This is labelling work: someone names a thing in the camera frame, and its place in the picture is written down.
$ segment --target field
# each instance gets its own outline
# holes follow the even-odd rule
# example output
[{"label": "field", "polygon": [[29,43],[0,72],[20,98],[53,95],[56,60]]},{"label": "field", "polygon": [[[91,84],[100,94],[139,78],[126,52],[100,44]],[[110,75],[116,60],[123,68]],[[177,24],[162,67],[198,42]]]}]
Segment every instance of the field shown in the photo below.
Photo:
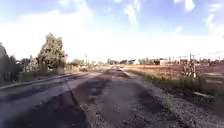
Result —
[{"label": "field", "polygon": [[[181,79],[181,67],[179,65],[128,65],[126,68],[170,81]],[[204,80],[203,83],[200,83],[202,90],[224,92],[224,65],[196,66],[196,71]]]}]

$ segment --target dry grass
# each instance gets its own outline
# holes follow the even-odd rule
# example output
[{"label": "dry grass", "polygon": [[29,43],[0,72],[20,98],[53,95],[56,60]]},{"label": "dry grass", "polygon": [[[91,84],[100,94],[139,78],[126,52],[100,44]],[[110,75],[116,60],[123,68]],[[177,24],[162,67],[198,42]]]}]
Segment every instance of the dry grass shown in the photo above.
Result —
[{"label": "dry grass", "polygon": [[222,72],[222,67],[197,67],[200,70],[200,77],[197,79],[189,79],[181,77],[181,70],[179,65],[174,66],[154,66],[154,65],[129,65],[127,69],[135,71],[135,73],[143,74],[152,80],[165,83],[167,86],[182,89],[190,89],[211,95],[224,93],[224,76],[211,76],[206,73],[213,71]]}]

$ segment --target asphalt road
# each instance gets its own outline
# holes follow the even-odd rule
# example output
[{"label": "asphalt road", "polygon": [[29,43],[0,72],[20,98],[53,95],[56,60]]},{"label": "asphalt road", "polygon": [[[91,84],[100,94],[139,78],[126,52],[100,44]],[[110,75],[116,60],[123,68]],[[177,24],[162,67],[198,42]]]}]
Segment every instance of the asphalt road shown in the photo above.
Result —
[{"label": "asphalt road", "polygon": [[5,128],[188,127],[116,67],[76,88],[70,88],[69,91],[24,114],[5,121],[3,126]]}]

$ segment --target grass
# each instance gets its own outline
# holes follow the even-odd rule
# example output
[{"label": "grass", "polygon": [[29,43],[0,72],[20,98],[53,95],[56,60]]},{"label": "grass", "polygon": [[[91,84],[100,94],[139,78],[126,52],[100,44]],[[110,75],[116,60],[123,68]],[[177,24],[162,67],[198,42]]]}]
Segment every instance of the grass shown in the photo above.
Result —
[{"label": "grass", "polygon": [[160,76],[150,72],[144,72],[142,70],[128,69],[127,71],[144,77],[167,92],[190,92],[192,94],[193,92],[199,92],[214,96],[216,99],[224,101],[224,91],[220,89],[220,86],[223,86],[223,84],[212,86],[210,83],[206,82],[208,79],[207,76],[201,75],[198,78],[179,77],[179,79],[170,79],[167,76],[164,77],[163,75]]}]

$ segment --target tree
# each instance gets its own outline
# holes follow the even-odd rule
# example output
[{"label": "tree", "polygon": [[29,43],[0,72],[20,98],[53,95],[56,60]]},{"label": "tree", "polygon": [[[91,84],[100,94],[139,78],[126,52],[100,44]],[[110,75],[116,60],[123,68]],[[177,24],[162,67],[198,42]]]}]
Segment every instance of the tree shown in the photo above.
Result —
[{"label": "tree", "polygon": [[46,42],[42,46],[42,49],[37,57],[37,61],[41,66],[41,69],[47,67],[50,69],[64,67],[67,55],[62,48],[62,39],[60,37],[55,38],[53,34],[49,33],[46,36]]},{"label": "tree", "polygon": [[13,55],[7,55],[5,48],[0,44],[0,82],[3,80],[8,82],[18,80],[18,74],[22,68],[17,62]]},{"label": "tree", "polygon": [[23,67],[23,69],[25,71],[28,70],[28,65],[29,65],[30,61],[31,61],[30,58],[23,58],[23,59],[20,60],[21,66]]},{"label": "tree", "polygon": [[80,66],[84,64],[84,60],[74,59],[71,64],[73,66]]},{"label": "tree", "polygon": [[104,63],[103,63],[103,62],[101,62],[101,61],[99,61],[99,62],[98,62],[98,65],[104,65]]}]

